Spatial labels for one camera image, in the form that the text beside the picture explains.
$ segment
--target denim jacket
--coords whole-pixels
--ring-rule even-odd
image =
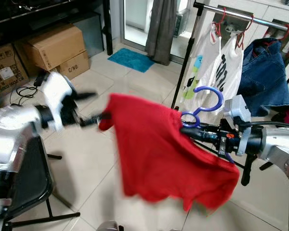
[[[269,106],[289,105],[289,89],[280,47],[281,42],[277,39],[262,38],[253,41],[244,51],[237,94],[243,96],[252,116],[268,115]]]

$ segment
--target gray curtain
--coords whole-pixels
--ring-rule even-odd
[[[154,0],[145,51],[155,62],[169,65],[177,0]]]

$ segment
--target printed graphic on shirt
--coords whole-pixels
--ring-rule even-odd
[[[196,88],[196,86],[197,86],[197,84],[199,82],[199,77],[197,76],[197,74],[198,74],[198,70],[199,70],[199,68],[201,67],[201,64],[202,64],[202,58],[203,58],[202,55],[199,55],[199,56],[196,57],[191,77],[189,78],[189,80],[187,82],[187,85],[186,85],[186,87],[184,89],[184,93],[183,93],[183,98],[184,99],[190,100],[195,95],[194,89]]]
[[[225,81],[226,81],[226,78],[227,78],[227,73],[228,73],[228,71],[226,70],[226,68],[227,68],[226,61],[227,61],[226,57],[223,54],[222,55],[222,61],[221,61],[220,65],[217,68],[216,76],[215,76],[215,79],[216,79],[215,86],[220,92],[223,91],[223,86],[225,84]]]

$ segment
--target metal rack pole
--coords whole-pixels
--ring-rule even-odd
[[[216,12],[216,13],[219,13],[219,14],[224,14],[224,10],[223,9],[212,7],[212,6],[208,6],[208,5],[205,5],[203,3],[199,3],[197,1],[194,1],[194,5],[193,6],[195,8],[198,8],[198,11],[200,11],[201,13],[202,13],[203,10],[207,10],[207,11],[213,11],[213,12]],[[171,108],[174,108],[175,102],[176,102],[177,97],[178,97],[178,92],[179,92],[179,89],[180,89],[180,86],[181,86],[181,82],[182,82],[182,79],[183,79],[183,76],[184,76],[184,72],[185,72],[185,69],[186,69],[186,65],[187,65],[187,62],[188,62],[188,59],[189,59],[189,54],[190,54],[190,51],[192,49],[192,46],[193,46],[194,40],[195,40],[195,33],[196,33],[195,28],[196,28],[196,25],[197,25],[200,17],[201,17],[201,13],[199,15],[197,13],[197,18],[196,18],[196,21],[195,21],[193,33],[192,33],[192,36],[191,36],[191,38],[190,38],[190,40],[188,42],[188,46],[187,46],[187,49],[186,49],[184,62],[183,62],[183,65],[182,65],[182,69],[181,69],[180,77],[179,77],[179,80],[178,80],[177,88],[176,88],[176,91],[175,91],[175,94],[174,94],[174,97],[173,97],[173,100],[172,100]],[[252,20],[252,17],[249,16],[249,15],[240,14],[240,13],[236,13],[236,12],[232,12],[232,11],[228,11],[228,10],[225,11],[225,15],[228,15],[228,16],[231,16],[231,17],[235,17],[235,18],[239,18],[239,19],[242,19],[244,21],[251,21]],[[261,24],[261,25],[264,25],[264,26],[274,27],[276,29],[283,30],[283,31],[288,31],[288,27],[286,27],[285,25],[278,24],[278,23],[273,23],[273,22],[269,22],[269,21],[265,21],[265,20],[262,20],[262,19],[259,19],[259,18],[253,18],[253,23]]]

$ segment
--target blue bath mat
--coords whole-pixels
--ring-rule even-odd
[[[146,72],[150,66],[154,64],[154,62],[147,56],[126,48],[122,48],[118,52],[114,53],[108,58],[108,60],[142,73]]]

